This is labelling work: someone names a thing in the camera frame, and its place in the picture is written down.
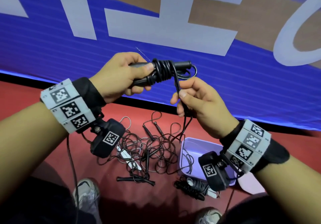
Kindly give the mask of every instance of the person's left hand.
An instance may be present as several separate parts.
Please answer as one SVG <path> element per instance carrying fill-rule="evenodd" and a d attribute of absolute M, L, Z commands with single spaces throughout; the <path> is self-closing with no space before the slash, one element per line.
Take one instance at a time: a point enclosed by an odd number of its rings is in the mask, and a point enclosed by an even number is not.
<path fill-rule="evenodd" d="M 128 87 L 135 78 L 144 78 L 149 75 L 154 70 L 154 66 L 147 62 L 145 66 L 139 68 L 129 66 L 135 62 L 146 62 L 146 60 L 136 52 L 117 53 L 96 75 L 90 78 L 106 103 L 113 102 L 123 94 L 131 96 L 143 92 L 143 87 Z"/>

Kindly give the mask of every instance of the forearm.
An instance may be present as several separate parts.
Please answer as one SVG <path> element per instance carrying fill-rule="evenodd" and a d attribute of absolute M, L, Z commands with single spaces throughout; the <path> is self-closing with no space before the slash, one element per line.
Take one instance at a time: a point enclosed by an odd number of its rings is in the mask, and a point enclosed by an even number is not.
<path fill-rule="evenodd" d="M 294 157 L 269 164 L 256 178 L 297 224 L 321 223 L 321 175 Z"/>
<path fill-rule="evenodd" d="M 0 203 L 66 138 L 39 102 L 0 122 Z"/>

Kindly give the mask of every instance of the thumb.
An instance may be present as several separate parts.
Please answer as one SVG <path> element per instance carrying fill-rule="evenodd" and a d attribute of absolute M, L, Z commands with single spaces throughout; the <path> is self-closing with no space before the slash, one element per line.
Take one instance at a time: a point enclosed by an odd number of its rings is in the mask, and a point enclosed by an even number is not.
<path fill-rule="evenodd" d="M 201 111 L 205 102 L 203 100 L 195 98 L 194 96 L 191 96 L 184 90 L 179 91 L 179 98 L 182 102 L 184 102 L 187 106 L 194 109 L 195 111 Z"/>
<path fill-rule="evenodd" d="M 132 70 L 133 79 L 144 78 L 148 76 L 151 72 L 153 72 L 154 65 L 152 63 L 147 63 L 146 65 L 138 68 L 132 67 L 131 70 Z"/>

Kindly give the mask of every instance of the backdrop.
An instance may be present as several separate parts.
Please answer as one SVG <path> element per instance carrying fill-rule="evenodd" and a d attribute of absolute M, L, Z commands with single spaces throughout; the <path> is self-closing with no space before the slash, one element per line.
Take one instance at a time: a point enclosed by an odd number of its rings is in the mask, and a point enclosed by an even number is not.
<path fill-rule="evenodd" d="M 58 82 L 115 53 L 191 60 L 237 118 L 321 130 L 321 0 L 0 0 L 2 73 Z M 169 104 L 172 80 L 134 96 Z"/>

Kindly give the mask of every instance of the brown stripe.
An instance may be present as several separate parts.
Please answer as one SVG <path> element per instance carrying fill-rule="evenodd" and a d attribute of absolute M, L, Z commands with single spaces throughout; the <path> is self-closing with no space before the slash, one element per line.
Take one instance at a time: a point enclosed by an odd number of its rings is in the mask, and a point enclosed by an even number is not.
<path fill-rule="evenodd" d="M 161 0 L 119 0 L 159 13 Z M 238 31 L 236 39 L 273 50 L 285 22 L 301 4 L 292 0 L 243 0 L 240 5 L 215 0 L 194 0 L 189 23 Z M 312 15 L 294 39 L 300 51 L 321 48 L 321 12 Z M 321 68 L 321 61 L 311 64 Z"/>

